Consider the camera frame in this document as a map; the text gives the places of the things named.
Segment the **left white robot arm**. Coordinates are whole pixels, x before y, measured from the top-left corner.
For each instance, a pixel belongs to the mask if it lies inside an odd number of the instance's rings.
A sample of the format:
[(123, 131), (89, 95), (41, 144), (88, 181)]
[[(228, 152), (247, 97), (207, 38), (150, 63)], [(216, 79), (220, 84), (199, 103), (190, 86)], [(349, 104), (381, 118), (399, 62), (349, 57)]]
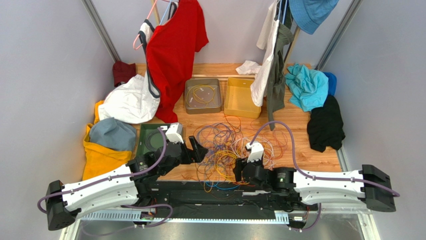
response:
[(185, 142), (163, 141), (156, 151), (136, 156), (118, 168), (76, 183), (51, 182), (37, 206), (47, 217), (47, 228), (56, 231), (90, 213), (149, 201), (149, 185), (179, 165), (201, 163), (208, 153), (194, 136)]

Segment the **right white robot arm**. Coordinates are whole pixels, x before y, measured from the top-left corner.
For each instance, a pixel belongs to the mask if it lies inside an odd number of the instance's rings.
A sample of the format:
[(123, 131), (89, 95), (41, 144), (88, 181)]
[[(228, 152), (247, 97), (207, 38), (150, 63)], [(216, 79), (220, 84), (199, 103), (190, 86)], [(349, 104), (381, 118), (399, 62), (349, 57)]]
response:
[(258, 195), (266, 195), (273, 207), (317, 207), (323, 203), (364, 203), (372, 211), (396, 211), (391, 178), (379, 168), (364, 164), (360, 170), (314, 172), (292, 167), (264, 168), (259, 161), (236, 160), (235, 179), (248, 182)]

